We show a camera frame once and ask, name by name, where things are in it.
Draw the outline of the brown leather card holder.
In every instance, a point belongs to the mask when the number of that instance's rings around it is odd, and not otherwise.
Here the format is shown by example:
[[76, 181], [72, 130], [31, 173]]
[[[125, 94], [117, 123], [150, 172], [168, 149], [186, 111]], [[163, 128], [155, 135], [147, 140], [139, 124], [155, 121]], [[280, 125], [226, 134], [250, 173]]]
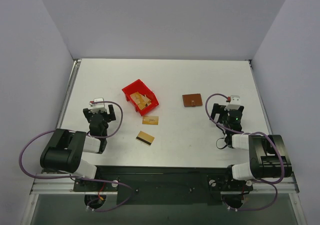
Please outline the brown leather card holder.
[[182, 95], [184, 107], [200, 107], [203, 105], [202, 96], [200, 93]]

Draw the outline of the gold card with chip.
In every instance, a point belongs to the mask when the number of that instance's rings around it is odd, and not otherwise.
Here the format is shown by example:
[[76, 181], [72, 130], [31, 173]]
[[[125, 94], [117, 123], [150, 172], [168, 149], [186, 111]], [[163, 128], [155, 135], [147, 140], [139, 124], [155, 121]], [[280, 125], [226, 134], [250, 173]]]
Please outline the gold card with chip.
[[159, 117], [152, 116], [152, 115], [145, 115], [142, 117], [142, 124], [143, 125], [158, 125], [159, 124]]

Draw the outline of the gold card magnetic stripe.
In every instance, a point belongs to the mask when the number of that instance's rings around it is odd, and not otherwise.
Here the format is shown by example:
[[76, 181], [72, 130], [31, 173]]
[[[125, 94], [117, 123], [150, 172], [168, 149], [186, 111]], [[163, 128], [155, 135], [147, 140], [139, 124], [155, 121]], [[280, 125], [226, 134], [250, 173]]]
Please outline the gold card magnetic stripe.
[[143, 131], [140, 131], [138, 133], [138, 135], [136, 136], [136, 140], [138, 140], [148, 146], [150, 146], [153, 143], [154, 139], [155, 138], [153, 136], [151, 136]]

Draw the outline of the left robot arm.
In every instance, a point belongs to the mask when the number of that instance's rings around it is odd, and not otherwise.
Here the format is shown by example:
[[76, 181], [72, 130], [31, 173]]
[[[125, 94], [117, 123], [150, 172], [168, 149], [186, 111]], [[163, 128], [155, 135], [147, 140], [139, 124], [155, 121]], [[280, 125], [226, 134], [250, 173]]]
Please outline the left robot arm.
[[97, 166], [83, 160], [82, 155], [105, 151], [109, 123], [116, 120], [116, 114], [112, 104], [106, 107], [105, 101], [99, 99], [94, 100], [90, 108], [84, 108], [83, 114], [89, 132], [56, 129], [40, 156], [40, 165], [44, 169], [85, 178], [85, 185], [97, 191], [103, 185], [103, 178], [96, 174]]

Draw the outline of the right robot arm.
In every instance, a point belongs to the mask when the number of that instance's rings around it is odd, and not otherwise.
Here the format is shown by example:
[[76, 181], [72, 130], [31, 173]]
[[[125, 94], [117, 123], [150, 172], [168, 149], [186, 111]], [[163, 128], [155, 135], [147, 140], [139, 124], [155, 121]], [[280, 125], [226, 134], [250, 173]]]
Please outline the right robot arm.
[[224, 186], [236, 189], [242, 181], [266, 178], [288, 178], [292, 164], [281, 135], [243, 134], [241, 119], [244, 107], [227, 109], [215, 103], [211, 119], [217, 118], [216, 127], [222, 131], [225, 145], [222, 147], [248, 151], [248, 162], [231, 165], [231, 172], [223, 177]]

